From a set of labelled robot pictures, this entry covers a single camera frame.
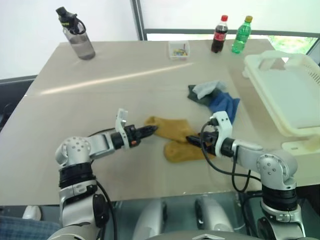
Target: white sneaker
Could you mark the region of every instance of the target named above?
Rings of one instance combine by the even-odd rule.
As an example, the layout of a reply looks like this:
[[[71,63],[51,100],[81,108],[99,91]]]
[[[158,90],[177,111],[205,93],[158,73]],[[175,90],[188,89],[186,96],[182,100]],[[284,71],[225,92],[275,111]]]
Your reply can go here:
[[[41,220],[41,210],[39,206],[27,206],[24,210],[23,219]]]

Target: dark green cloth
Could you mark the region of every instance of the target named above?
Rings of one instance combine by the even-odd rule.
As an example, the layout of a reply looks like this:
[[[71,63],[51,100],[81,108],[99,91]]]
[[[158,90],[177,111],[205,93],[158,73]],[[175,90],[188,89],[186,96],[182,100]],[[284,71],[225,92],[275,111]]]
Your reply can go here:
[[[218,88],[215,88],[211,93],[209,93],[208,95],[205,95],[203,98],[198,99],[197,94],[194,93],[192,90],[194,89],[196,85],[188,85],[189,88],[189,95],[188,95],[188,99],[201,104],[201,105],[205,105],[207,107],[209,107],[210,103],[212,102],[212,100],[218,96],[219,93],[221,93],[221,90]]]

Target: beige tabletop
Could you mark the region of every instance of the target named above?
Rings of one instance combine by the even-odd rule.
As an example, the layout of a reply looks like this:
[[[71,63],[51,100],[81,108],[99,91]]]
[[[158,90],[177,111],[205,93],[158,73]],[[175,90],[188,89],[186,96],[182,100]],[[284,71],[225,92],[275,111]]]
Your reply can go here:
[[[199,131],[211,112],[187,98],[189,84],[221,80],[231,96],[241,98],[235,138],[266,148],[280,148],[288,141],[250,80],[241,75],[244,55],[272,49],[267,40],[250,40],[241,55],[230,52],[230,41],[220,54],[210,52],[210,41],[191,41],[186,61],[169,60],[167,44],[94,42],[97,55],[90,61],[77,59],[67,43],[60,44],[0,133],[0,205],[58,204],[57,147],[67,137],[114,127],[118,108],[129,111],[127,122],[136,127],[149,116],[159,116],[187,119]],[[113,201],[233,190],[230,177],[204,160],[166,161],[167,141],[151,136],[136,148],[94,162],[94,174]],[[320,182],[317,159],[319,155],[297,157],[298,185]],[[231,170],[228,158],[214,162]],[[246,173],[241,167],[238,171]],[[245,181],[236,180],[239,186]],[[260,188],[250,181],[249,190]]]

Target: blue cloth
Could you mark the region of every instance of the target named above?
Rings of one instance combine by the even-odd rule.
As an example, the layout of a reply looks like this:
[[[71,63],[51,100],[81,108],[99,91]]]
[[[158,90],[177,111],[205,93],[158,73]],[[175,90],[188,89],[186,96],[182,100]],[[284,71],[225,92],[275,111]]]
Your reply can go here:
[[[226,111],[229,116],[231,124],[234,123],[236,112],[238,109],[240,99],[235,98],[233,99],[229,93],[227,92],[220,92],[218,96],[216,96],[210,103],[209,109],[215,113],[219,111]]]
[[[47,240],[59,229],[54,222],[0,216],[0,240]]]

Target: white cloth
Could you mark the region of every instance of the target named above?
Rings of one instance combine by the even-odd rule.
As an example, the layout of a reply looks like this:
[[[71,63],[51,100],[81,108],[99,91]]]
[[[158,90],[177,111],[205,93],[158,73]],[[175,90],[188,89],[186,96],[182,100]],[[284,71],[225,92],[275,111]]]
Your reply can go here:
[[[201,83],[196,85],[192,91],[196,94],[198,99],[202,99],[204,96],[212,93],[215,88],[220,90],[224,90],[227,85],[222,81],[208,81],[205,83]]]

